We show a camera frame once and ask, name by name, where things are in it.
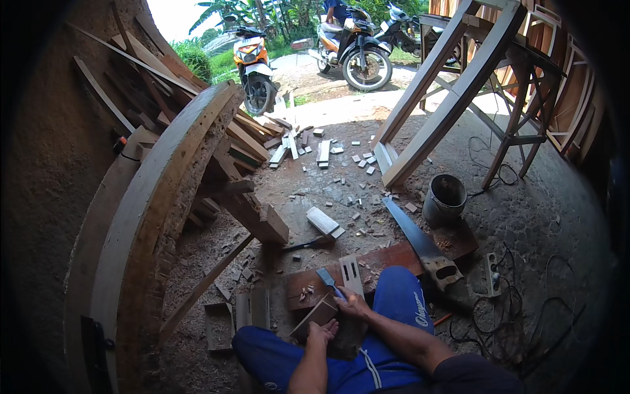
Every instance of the metal bucket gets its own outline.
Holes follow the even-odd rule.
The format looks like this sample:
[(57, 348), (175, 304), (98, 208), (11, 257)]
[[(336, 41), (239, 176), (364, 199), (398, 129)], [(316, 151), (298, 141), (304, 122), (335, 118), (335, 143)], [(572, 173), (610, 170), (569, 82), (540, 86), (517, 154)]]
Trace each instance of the metal bucket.
[(448, 174), (435, 175), (429, 184), (422, 215), (433, 229), (445, 226), (462, 213), (466, 197), (466, 187), (459, 179)]

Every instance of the sky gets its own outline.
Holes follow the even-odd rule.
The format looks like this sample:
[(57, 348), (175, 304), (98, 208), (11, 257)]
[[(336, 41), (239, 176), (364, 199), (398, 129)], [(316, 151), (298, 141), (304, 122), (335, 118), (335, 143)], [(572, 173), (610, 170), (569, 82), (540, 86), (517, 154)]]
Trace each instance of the sky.
[(168, 42), (201, 37), (203, 32), (221, 21), (219, 14), (214, 13), (188, 35), (188, 29), (206, 9), (196, 5), (200, 1), (203, 0), (147, 0), (157, 29)]

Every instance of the blue pants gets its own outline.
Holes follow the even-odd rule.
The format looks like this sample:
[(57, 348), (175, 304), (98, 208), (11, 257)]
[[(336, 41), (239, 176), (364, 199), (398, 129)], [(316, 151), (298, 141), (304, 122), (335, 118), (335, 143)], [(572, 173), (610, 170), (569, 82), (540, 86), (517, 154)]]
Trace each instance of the blue pants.
[[(404, 267), (389, 267), (381, 273), (374, 311), (433, 335), (433, 322), (418, 279)], [(238, 330), (232, 347), (243, 368), (268, 390), (285, 393), (289, 379), (304, 355), (304, 349), (284, 342), (264, 328), (245, 326)], [(400, 360), (375, 333), (368, 331), (362, 349), (376, 366), (383, 388), (405, 386), (425, 379), (418, 368)], [(365, 357), (352, 361), (327, 359), (328, 393), (368, 393), (375, 390)]]

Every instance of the motorcycle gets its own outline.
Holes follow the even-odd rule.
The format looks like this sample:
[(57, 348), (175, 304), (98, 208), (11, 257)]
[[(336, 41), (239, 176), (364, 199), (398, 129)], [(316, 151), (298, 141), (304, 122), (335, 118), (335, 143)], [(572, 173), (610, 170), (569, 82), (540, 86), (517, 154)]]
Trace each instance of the motorcycle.
[(237, 26), (225, 32), (243, 38), (234, 43), (234, 63), (245, 90), (245, 108), (253, 115), (270, 111), (278, 88), (272, 83), (273, 71), (265, 48), (266, 33), (248, 26)]
[[(381, 32), (374, 36), (377, 40), (385, 43), (390, 49), (399, 47), (403, 52), (407, 52), (415, 57), (420, 57), (422, 53), (423, 37), (415, 37), (415, 32), (420, 31), (420, 22), (417, 16), (409, 16), (402, 9), (392, 3), (389, 8), (389, 20), (381, 23)], [(444, 29), (435, 27), (425, 37), (428, 52), (440, 38)], [(461, 54), (461, 46), (457, 44), (453, 50), (453, 56), (446, 60), (446, 64), (451, 65), (457, 62)]]
[(318, 60), (323, 74), (341, 65), (350, 86), (362, 91), (380, 89), (392, 78), (391, 50), (372, 37), (376, 26), (367, 12), (359, 7), (347, 10), (352, 17), (343, 28), (332, 23), (318, 26), (318, 49), (309, 49), (309, 55)]

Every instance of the blue chisel handle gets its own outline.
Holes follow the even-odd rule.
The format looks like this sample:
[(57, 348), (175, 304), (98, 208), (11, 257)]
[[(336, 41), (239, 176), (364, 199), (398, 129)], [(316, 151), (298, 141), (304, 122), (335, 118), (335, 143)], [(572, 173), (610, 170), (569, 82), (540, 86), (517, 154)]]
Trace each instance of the blue chisel handle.
[(335, 289), (335, 296), (337, 296), (337, 297), (341, 298), (342, 300), (348, 302), (348, 300), (346, 299), (346, 296), (343, 295), (341, 290), (339, 290), (336, 286), (333, 286), (333, 289)]

